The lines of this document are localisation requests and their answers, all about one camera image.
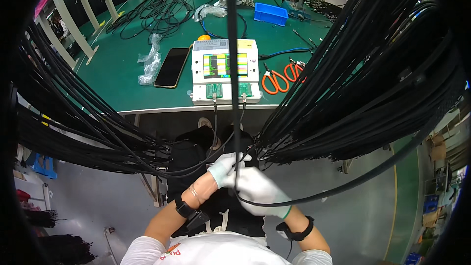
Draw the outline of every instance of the orange scissors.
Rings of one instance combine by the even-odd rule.
[[[286,71],[288,68],[291,69],[291,73],[293,75],[293,78],[291,78],[289,75],[288,75],[288,72]],[[298,78],[299,78],[299,74],[302,70],[303,70],[304,66],[303,66],[303,63],[301,62],[295,62],[293,61],[291,58],[290,58],[290,63],[288,65],[286,65],[285,67],[285,76],[286,76],[286,79],[290,80],[291,82],[294,82],[296,81]]]
[[[263,75],[263,78],[262,78],[262,87],[263,89],[268,93],[268,94],[277,94],[278,91],[281,91],[281,92],[287,92],[288,89],[290,89],[290,84],[288,83],[288,80],[286,80],[285,77],[283,77],[283,75],[273,71],[273,70],[270,70],[267,66],[267,63],[263,63],[265,65],[265,69],[267,69],[267,72]],[[285,89],[282,89],[280,87],[280,85],[278,84],[278,80],[276,79],[276,77],[280,77],[285,83],[286,83],[286,88]],[[265,80],[267,79],[270,79],[271,81],[271,84],[273,84],[273,87],[275,88],[275,91],[269,91],[267,89],[267,87],[265,86]]]

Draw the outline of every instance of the tester display screen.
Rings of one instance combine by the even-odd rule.
[[[247,77],[247,54],[237,54],[237,74],[239,77]],[[203,55],[203,77],[210,78],[230,78],[231,69],[229,64],[229,54],[204,54]]]

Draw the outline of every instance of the white glove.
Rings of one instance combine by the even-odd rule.
[[[240,168],[238,171],[237,189],[243,199],[261,204],[281,203],[291,200],[270,178],[256,167]],[[234,187],[236,173],[232,172],[223,180],[226,187]],[[284,219],[291,206],[260,207],[241,201],[242,207],[255,216],[273,215]]]
[[[244,156],[243,153],[239,152],[239,160]],[[239,163],[239,168],[240,167],[245,167],[245,162],[244,161],[250,161],[252,157],[247,154],[244,157],[244,160]],[[233,165],[236,163],[236,153],[225,153],[222,154],[215,162],[214,164],[208,168],[208,171],[211,173],[212,177],[218,184],[218,188],[224,187],[222,185],[223,180],[227,177],[227,174],[229,171],[232,169]]]

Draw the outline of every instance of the black pants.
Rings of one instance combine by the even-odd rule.
[[[221,141],[224,143],[229,136],[232,134],[233,126],[228,126],[224,129]],[[214,138],[214,132],[207,126],[200,127],[196,130],[184,133],[175,139],[173,149],[170,155],[169,171],[177,171],[191,167],[206,158],[206,152],[212,145]],[[253,145],[253,139],[249,133],[241,132],[241,144],[239,151],[245,152],[249,145]],[[224,150],[220,150],[222,153],[234,152],[234,142],[231,139],[225,146]],[[245,162],[245,166],[259,168],[255,149],[251,149],[249,154],[252,156],[252,160]],[[218,155],[211,159],[214,162]],[[199,168],[195,173],[190,176],[183,178],[170,178],[167,180],[167,200],[168,202],[175,199],[176,196],[180,195],[185,191],[191,183],[193,183],[198,177],[206,173],[205,164]],[[217,190],[206,202],[204,202],[200,209],[209,216],[211,229],[222,224],[222,215],[229,209],[229,219],[227,221],[226,231],[232,231],[251,237],[265,237],[263,231],[264,220],[262,216],[254,216],[247,212],[239,203],[237,198],[233,195],[233,191],[227,188],[221,188]],[[193,236],[200,232],[205,232],[205,225],[201,225],[191,231],[187,231],[183,227],[180,227],[172,237],[177,236]]]

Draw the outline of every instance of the green workbench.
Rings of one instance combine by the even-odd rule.
[[[120,8],[125,13],[134,9],[143,0],[129,0]],[[208,0],[195,0],[195,6],[207,2]],[[274,0],[254,0],[259,3],[275,5]],[[267,22],[253,20],[253,8],[239,6],[238,10],[247,22],[247,38],[255,39],[259,54],[271,54],[282,50],[297,47],[307,47],[295,33],[297,30],[304,38],[313,39],[316,44],[320,43],[320,38],[324,38],[331,26],[326,17],[314,14],[315,21],[301,22],[298,19],[289,18],[285,26],[277,26]],[[181,19],[184,12],[176,15]],[[209,32],[214,32],[220,36],[227,35],[227,17],[217,18],[208,15],[204,19],[205,27]],[[238,18],[237,34],[241,35],[244,28],[243,21]],[[134,20],[129,24],[124,34],[129,36],[141,30],[141,21]],[[176,33],[165,38],[160,43],[159,52],[162,53],[162,61],[173,47],[189,47],[193,41],[203,35],[204,31],[198,22],[193,19],[180,25]],[[138,54],[147,54],[150,45],[147,44],[149,33],[140,33],[134,38],[122,40],[118,32],[107,34],[102,31],[96,40],[95,45],[100,45],[97,53],[93,56],[90,64],[81,62],[74,70],[77,74],[97,92],[109,105],[117,112],[123,114],[144,114],[169,111],[191,111],[191,110],[212,110],[213,106],[194,106],[189,94],[193,89],[191,73],[191,56],[188,57],[183,69],[177,88],[155,88],[153,86],[142,86],[138,83],[138,76],[143,74],[143,64],[137,63]],[[295,61],[307,62],[310,53],[293,53],[275,56],[266,61],[269,68],[283,74],[283,69],[289,63],[288,56]],[[260,83],[265,73],[263,62],[259,63]],[[267,80],[268,88],[273,90],[273,86]],[[247,104],[248,109],[270,109],[275,108],[285,93],[269,95],[260,84],[263,97],[259,103]],[[231,109],[231,105],[218,106],[219,109]]]

